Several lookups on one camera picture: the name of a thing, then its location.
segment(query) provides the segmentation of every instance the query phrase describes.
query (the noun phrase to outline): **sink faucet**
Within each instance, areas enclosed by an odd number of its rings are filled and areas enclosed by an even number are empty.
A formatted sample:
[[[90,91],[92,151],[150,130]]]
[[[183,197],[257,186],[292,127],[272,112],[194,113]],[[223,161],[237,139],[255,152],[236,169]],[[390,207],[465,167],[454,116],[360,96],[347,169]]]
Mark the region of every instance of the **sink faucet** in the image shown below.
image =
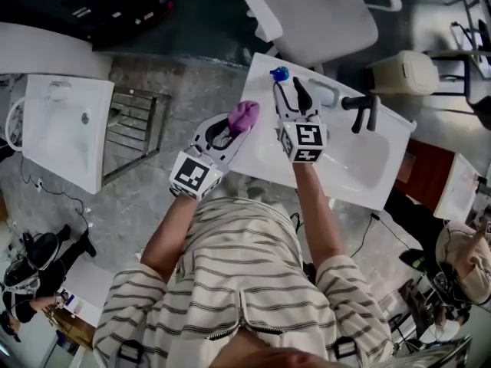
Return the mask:
[[[354,121],[351,131],[353,133],[360,133],[361,125],[363,124],[363,117],[366,109],[370,110],[370,116],[368,117],[367,130],[375,131],[377,125],[377,111],[378,106],[381,103],[381,99],[378,95],[366,95],[363,97],[345,97],[341,101],[341,105],[344,110],[358,109],[358,115]]]

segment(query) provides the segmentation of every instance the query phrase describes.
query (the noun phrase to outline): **striped shirt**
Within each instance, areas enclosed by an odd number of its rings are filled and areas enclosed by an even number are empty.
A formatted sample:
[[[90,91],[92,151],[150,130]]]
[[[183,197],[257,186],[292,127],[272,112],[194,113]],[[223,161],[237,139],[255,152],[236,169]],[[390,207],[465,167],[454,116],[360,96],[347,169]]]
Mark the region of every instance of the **striped shirt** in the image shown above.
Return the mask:
[[[387,321],[349,257],[326,260],[311,284],[288,216],[237,198],[196,210],[172,287],[143,264],[116,274],[94,350],[107,363],[144,326],[151,366],[189,358],[180,354],[186,342],[189,355],[191,345],[201,350],[195,366],[208,366],[239,325],[271,346],[330,361],[336,361],[334,343],[343,336],[353,338],[363,366],[392,350]]]

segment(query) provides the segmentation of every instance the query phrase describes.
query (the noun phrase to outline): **zipper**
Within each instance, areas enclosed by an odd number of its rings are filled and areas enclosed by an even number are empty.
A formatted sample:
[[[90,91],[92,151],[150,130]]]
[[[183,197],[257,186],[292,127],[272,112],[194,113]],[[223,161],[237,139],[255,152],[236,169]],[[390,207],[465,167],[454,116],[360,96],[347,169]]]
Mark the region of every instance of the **zipper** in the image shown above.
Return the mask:
[[[243,293],[242,291],[239,291],[239,319],[237,320],[237,324],[234,327],[229,328],[228,330],[220,331],[219,333],[215,333],[213,335],[206,337],[207,340],[218,340],[220,338],[227,337],[239,327],[245,327],[250,330],[257,331],[258,333],[267,333],[273,335],[281,335],[285,332],[284,330],[280,330],[280,329],[263,327],[263,326],[254,326],[250,324],[246,319],[246,314],[244,311],[244,303],[242,302],[242,293]]]

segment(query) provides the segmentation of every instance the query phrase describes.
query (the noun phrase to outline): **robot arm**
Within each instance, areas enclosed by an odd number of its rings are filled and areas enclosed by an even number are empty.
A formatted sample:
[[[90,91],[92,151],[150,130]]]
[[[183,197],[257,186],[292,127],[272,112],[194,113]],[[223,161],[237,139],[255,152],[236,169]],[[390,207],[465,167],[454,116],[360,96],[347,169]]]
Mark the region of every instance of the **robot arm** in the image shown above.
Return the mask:
[[[228,127],[228,114],[222,113],[203,121],[194,133],[186,151],[181,151],[170,173],[170,185],[198,201],[220,184],[229,171],[229,163],[246,139],[249,131],[216,140]]]
[[[284,86],[277,80],[273,84],[276,113],[278,114],[278,140],[292,163],[316,163],[321,159],[328,131],[321,121],[321,104],[308,92],[308,85],[293,78],[298,98],[298,109],[285,95]]]

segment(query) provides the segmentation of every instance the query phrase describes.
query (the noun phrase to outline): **metal rack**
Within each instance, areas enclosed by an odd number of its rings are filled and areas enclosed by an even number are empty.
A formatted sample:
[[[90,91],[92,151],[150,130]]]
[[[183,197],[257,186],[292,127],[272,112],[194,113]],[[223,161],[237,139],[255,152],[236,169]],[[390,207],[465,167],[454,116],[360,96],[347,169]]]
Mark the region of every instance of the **metal rack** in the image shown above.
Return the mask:
[[[124,101],[116,100],[118,97],[122,97]],[[170,99],[169,94],[157,94],[124,87],[114,88],[110,107],[120,111],[118,114],[120,120],[113,126],[108,124],[105,142],[134,151],[137,153],[137,158],[131,159],[130,162],[105,174],[102,178],[103,186],[159,153],[163,125],[168,111],[167,104]],[[156,122],[155,118],[159,107],[162,108],[162,116],[160,122]],[[124,132],[115,130],[114,127],[121,127]],[[150,144],[156,132],[157,141],[151,149]]]

